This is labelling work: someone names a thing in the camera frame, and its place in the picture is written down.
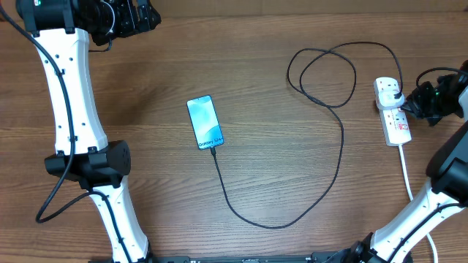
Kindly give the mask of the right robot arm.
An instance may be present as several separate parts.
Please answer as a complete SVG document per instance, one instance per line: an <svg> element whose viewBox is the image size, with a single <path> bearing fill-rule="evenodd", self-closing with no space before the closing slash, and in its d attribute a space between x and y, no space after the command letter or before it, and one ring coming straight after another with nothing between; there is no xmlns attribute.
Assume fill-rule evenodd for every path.
<svg viewBox="0 0 468 263"><path fill-rule="evenodd" d="M407 97L393 98L396 80L374 81L376 105L387 145L402 149L411 140L407 116L430 126L450 114L467 119L467 65L445 68L437 85L417 82ZM426 168L427 181L409 204L386 226L329 256L327 262L411 262L411 249L432 229L467 207L467 125L434 154Z"/></svg>

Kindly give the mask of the blue Galaxy smartphone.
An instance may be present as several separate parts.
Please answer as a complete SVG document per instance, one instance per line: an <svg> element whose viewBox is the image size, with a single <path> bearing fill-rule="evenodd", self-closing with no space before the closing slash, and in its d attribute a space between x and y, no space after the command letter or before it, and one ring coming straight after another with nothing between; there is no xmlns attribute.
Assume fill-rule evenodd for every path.
<svg viewBox="0 0 468 263"><path fill-rule="evenodd" d="M197 146L200 150L224 143L224 136L210 95L191 99L186 103Z"/></svg>

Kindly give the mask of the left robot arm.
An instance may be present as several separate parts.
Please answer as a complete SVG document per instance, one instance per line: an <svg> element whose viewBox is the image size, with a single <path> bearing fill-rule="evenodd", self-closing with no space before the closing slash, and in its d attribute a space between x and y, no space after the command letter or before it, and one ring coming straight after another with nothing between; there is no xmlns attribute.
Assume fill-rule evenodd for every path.
<svg viewBox="0 0 468 263"><path fill-rule="evenodd" d="M151 31L160 23L149 0L20 0L21 29L38 50L53 105L55 152L48 173L80 185L99 211L113 262L154 262L129 194L129 146L109 141L97 114L89 45L106 52L117 38Z"/></svg>

